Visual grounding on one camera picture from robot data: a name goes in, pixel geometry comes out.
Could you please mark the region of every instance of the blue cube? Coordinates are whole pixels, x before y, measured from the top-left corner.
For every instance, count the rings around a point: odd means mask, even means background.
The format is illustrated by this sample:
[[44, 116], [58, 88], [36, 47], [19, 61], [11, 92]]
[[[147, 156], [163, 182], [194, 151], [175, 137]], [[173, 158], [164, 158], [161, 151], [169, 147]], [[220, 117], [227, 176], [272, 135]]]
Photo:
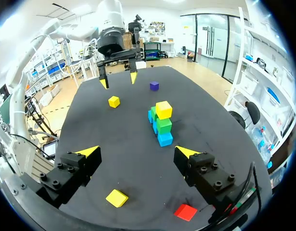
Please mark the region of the blue cube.
[[159, 83], [158, 82], [151, 82], [150, 83], [150, 89], [151, 90], [154, 90], [154, 91], [157, 91], [159, 89]]
[[154, 133], [157, 135], [158, 131], [157, 131], [157, 122], [155, 120], [153, 120], [153, 131]]
[[173, 142], [173, 137], [170, 132], [165, 134], [158, 134], [157, 139], [161, 147], [171, 145]]
[[151, 110], [148, 111], [148, 119], [150, 121], [150, 124], [152, 124], [153, 123], [153, 119], [152, 119]]

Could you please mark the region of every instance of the purple cube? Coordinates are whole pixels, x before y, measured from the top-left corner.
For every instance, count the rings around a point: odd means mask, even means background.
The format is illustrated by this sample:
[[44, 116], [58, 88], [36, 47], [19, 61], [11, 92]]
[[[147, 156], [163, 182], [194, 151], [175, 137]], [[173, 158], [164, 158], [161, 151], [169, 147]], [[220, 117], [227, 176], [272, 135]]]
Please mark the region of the purple cube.
[[158, 82], [151, 82], [150, 83], [150, 89], [157, 91], [159, 89], [159, 83]]

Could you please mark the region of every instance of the cube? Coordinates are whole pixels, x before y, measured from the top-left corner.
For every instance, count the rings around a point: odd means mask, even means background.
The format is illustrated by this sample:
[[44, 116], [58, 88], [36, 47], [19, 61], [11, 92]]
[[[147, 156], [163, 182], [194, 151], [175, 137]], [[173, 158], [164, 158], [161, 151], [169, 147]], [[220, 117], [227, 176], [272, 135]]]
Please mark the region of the cube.
[[150, 89], [157, 91], [159, 89], [159, 83], [158, 82], [151, 82], [150, 83]]
[[183, 220], [190, 221], [193, 216], [196, 214], [197, 209], [189, 205], [181, 205], [178, 210], [175, 212], [175, 215]]
[[111, 203], [114, 207], [121, 207], [127, 200], [128, 197], [124, 195], [117, 189], [112, 190], [112, 192], [106, 197], [106, 200]]
[[151, 115], [151, 110], [148, 111], [148, 119], [150, 121], [150, 124], [153, 123], [152, 115]]
[[167, 101], [156, 103], [156, 114], [159, 119], [167, 119], [172, 115], [172, 107]]
[[116, 96], [113, 96], [111, 97], [109, 100], [109, 106], [113, 107], [113, 108], [116, 108], [120, 105], [120, 99], [119, 97], [116, 97]]
[[158, 134], [158, 131], [157, 131], [157, 122], [155, 120], [153, 120], [153, 131], [154, 131], [155, 135]]
[[158, 118], [156, 114], [156, 107], [151, 107], [151, 115], [152, 115], [152, 119], [156, 121], [156, 119]]
[[172, 123], [170, 119], [157, 119], [157, 130], [159, 134], [169, 133], [171, 131]]
[[171, 145], [172, 144], [172, 141], [173, 141], [173, 137], [171, 135], [171, 133], [165, 133], [165, 134], [159, 134], [157, 135], [157, 139], [158, 139], [158, 142], [159, 142], [159, 145], [161, 147], [165, 147], [165, 146], [168, 146], [168, 145]]

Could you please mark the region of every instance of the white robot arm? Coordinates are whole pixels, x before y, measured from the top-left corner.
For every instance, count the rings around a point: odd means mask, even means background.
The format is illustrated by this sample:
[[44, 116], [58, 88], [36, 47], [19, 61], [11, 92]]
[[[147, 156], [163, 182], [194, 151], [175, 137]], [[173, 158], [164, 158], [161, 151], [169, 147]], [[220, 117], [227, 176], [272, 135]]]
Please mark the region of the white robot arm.
[[[60, 26], [58, 19], [50, 20], [41, 30], [39, 35], [32, 40], [31, 46], [17, 60], [17, 64], [8, 71], [6, 77], [6, 84], [13, 88], [13, 94], [10, 101], [10, 129], [12, 134], [21, 135], [30, 139], [25, 123], [25, 90], [27, 85], [27, 76], [23, 72], [24, 67], [31, 60], [37, 49], [42, 45], [46, 37], [51, 39], [67, 38], [78, 41], [91, 41], [92, 39], [101, 39], [104, 53], [110, 52], [110, 47], [113, 51], [119, 47], [123, 49], [122, 35], [125, 33], [122, 6], [118, 0], [103, 0], [99, 6], [98, 11], [101, 18], [99, 20], [99, 27], [81, 25], [64, 25]], [[111, 38], [115, 38], [113, 44], [106, 43]]]

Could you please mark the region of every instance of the floor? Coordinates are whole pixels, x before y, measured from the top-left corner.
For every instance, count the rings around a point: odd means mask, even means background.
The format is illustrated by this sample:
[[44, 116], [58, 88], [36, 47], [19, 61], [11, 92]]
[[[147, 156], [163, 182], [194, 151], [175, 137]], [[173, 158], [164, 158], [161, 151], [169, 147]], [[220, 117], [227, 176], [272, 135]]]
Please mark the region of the floor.
[[[195, 62], [187, 62], [186, 59], [176, 57], [170, 59], [161, 59], [160, 61], [148, 61], [147, 68], [151, 68], [151, 66], [165, 66], [170, 65], [172, 68], [176, 69], [189, 79], [191, 79], [194, 83], [198, 84], [202, 87], [207, 93], [209, 93], [215, 100], [217, 100], [220, 104], [224, 105], [227, 94], [226, 90], [230, 90], [231, 83], [216, 74], [215, 72], [207, 69], [206, 67], [195, 63]], [[124, 65], [116, 65], [116, 66], [108, 66], [106, 67], [106, 71], [108, 73], [117, 73], [124, 71]], [[91, 71], [87, 71], [88, 78], [92, 77]], [[84, 79], [79, 79], [81, 77], [81, 73], [76, 75], [77, 82], [80, 84], [84, 81]], [[60, 87], [60, 92], [53, 98], [51, 103], [42, 108], [42, 113], [46, 117], [45, 121], [49, 122], [51, 130], [54, 133], [60, 135], [60, 131], [62, 125], [64, 123], [66, 114], [68, 112], [69, 106], [72, 103], [72, 100], [76, 94], [77, 87], [75, 81], [72, 77], [65, 78], [64, 80], [60, 80], [56, 82], [56, 84]], [[36, 98], [39, 100], [42, 97], [41, 92], [36, 94]], [[27, 121], [29, 127], [35, 125], [34, 121], [29, 118]], [[43, 135], [37, 135], [40, 143], [44, 143], [45, 141], [42, 139]]]
[[[225, 61], [222, 59], [207, 58], [203, 55], [197, 56], [197, 62], [200, 65], [207, 67], [208, 69], [214, 71], [219, 75], [222, 74], [224, 64], [225, 64]], [[238, 66], [237, 62], [234, 63], [234, 62], [227, 61], [224, 77], [233, 82], [237, 66]]]

